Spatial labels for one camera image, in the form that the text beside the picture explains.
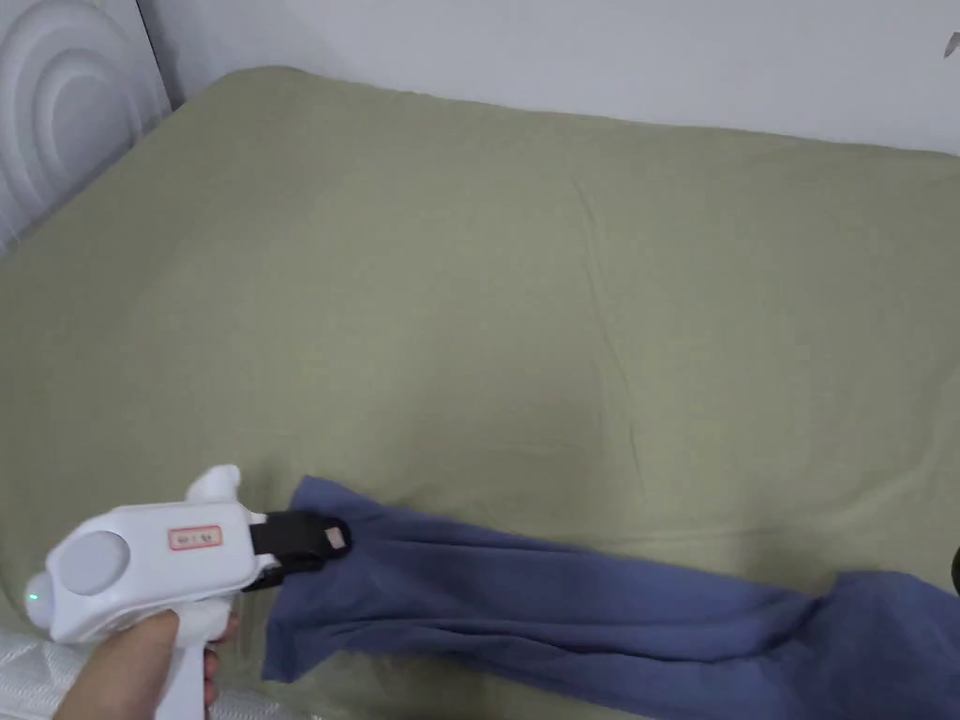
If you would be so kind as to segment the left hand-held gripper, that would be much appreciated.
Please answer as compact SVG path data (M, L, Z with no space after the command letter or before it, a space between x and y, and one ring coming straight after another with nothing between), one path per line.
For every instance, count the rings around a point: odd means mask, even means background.
M219 465L181 502L119 506L81 523L27 584L30 621L57 643L84 644L174 612L179 628L157 718L203 718L204 650L223 636L234 596L258 577L261 590L278 588L353 548L337 517L249 511L240 482L237 467ZM280 559L268 565L264 555Z

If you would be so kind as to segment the person's left hand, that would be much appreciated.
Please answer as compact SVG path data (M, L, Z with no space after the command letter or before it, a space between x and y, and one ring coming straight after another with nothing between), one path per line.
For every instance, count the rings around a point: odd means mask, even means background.
M55 719L153 719L173 661L179 618L165 611L96 646Z

